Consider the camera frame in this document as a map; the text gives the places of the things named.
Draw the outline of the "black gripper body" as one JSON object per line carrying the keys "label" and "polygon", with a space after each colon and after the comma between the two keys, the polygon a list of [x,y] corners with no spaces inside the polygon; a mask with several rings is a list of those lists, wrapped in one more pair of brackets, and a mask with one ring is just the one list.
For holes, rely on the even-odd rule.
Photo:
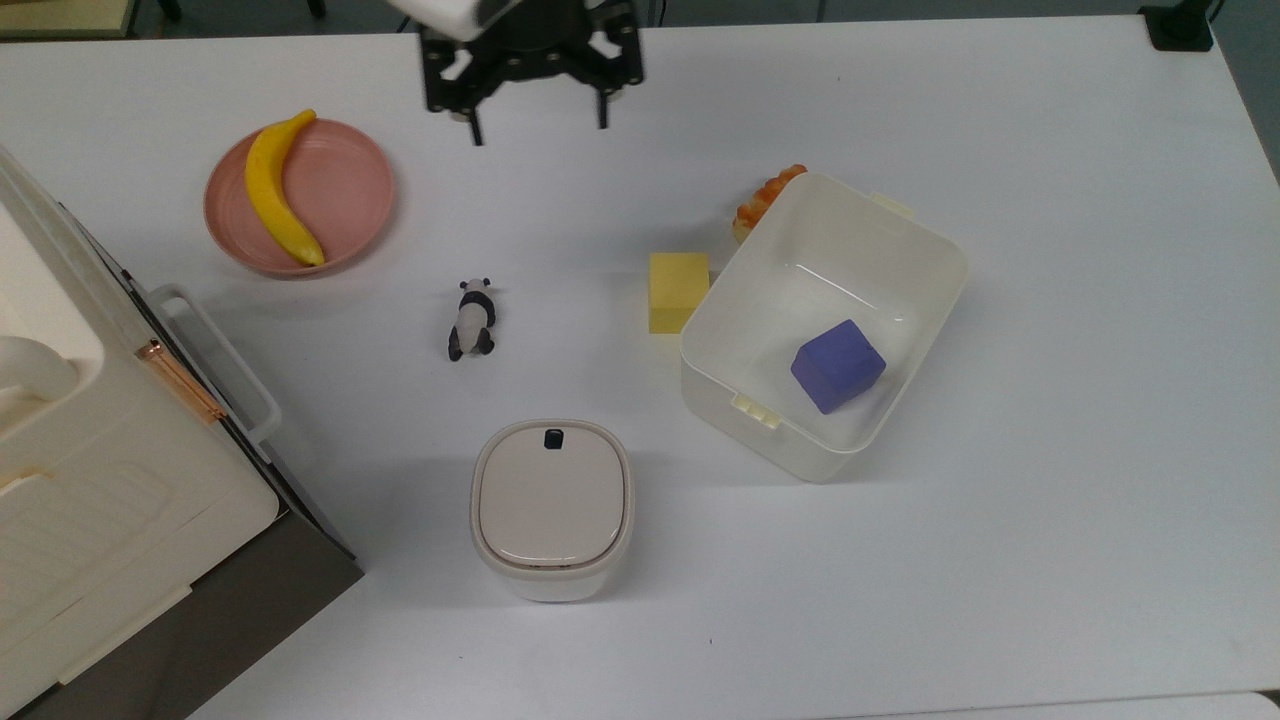
{"label": "black gripper body", "polygon": [[568,76],[611,91],[646,78],[631,1],[422,1],[424,104],[467,120],[506,83]]}

